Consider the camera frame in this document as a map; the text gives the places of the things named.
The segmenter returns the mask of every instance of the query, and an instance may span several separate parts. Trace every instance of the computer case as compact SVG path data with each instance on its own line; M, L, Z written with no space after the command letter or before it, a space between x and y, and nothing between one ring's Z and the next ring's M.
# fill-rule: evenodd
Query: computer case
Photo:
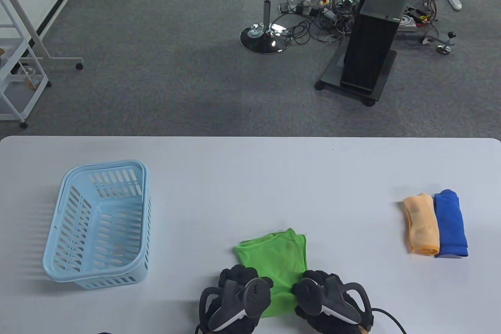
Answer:
M407 1L365 0L346 50L341 85L374 89Z

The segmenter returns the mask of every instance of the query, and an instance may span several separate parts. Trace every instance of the plastic bottle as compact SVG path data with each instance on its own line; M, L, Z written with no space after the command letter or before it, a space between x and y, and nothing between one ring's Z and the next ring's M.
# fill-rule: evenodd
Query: plastic bottle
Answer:
M36 76L36 71L32 67L26 66L26 65L23 65L23 68L26 72L26 76L27 76L26 80L27 80L28 86L30 87L30 89L36 90L36 88L40 84L40 81L39 81L38 77Z

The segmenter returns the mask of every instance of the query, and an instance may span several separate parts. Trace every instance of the blue towel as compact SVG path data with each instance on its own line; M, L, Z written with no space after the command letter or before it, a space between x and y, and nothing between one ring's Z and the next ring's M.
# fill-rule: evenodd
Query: blue towel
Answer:
M446 189L435 194L433 201L440 231L440 253L435 257L445 255L468 257L468 243L458 195Z

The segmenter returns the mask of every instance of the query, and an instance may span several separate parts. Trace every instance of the wheel caster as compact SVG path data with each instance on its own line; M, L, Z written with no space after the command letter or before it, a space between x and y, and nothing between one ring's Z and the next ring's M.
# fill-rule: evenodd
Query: wheel caster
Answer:
M323 89L325 89L325 83L324 82L322 82L322 81L315 82L315 90L320 91L320 90L323 90Z
M365 105L365 107L372 107L373 105L376 104L376 101L372 99L364 99L362 103Z

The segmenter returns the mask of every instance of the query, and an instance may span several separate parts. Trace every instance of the black glove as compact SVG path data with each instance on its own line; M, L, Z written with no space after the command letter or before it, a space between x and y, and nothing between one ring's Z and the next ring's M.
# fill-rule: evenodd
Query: black glove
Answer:
M320 286L325 285L325 281L327 278L335 276L338 279L338 282L342 284L341 280L339 277L335 274L327 274L326 272L322 270L307 270L303 273L303 278L310 278L313 279L315 282L320 284ZM302 294L301 298L308 298L307 296L304 296L304 294L308 294L308 291L298 291L296 288L296 284L292 287L292 293L297 297L298 294ZM362 318L360 322L360 326L363 327L366 331L369 331L372 327L372 324L374 322L374 317L372 314L367 314L358 307L358 304L356 301L353 300L349 294L346 292L343 293L343 298L344 300L354 307L358 313L360 313L360 316ZM358 325L352 325L350 323L346 323L343 320L340 320L339 318L336 318L334 316L328 316L325 313L320 313L318 316L310 316L306 314L305 311L301 309L301 307L296 307L296 314L304 318L312 328L314 328L317 332L321 332L322 334L360 334L360 329Z
M231 269L224 269L221 272L220 280L218 286L220 288L224 287L225 282L229 280L234 280L241 286L245 286L252 279L258 278L258 272L253 267L245 267L243 265L235 265ZM273 287L273 282L268 277L263 277L267 284ZM207 319L221 307L222 296L215 298L209 305L207 310ZM241 320L236 320L231 325L225 327L223 330L219 331L218 334L251 334L259 323L259 318L249 318L247 316L243 317Z

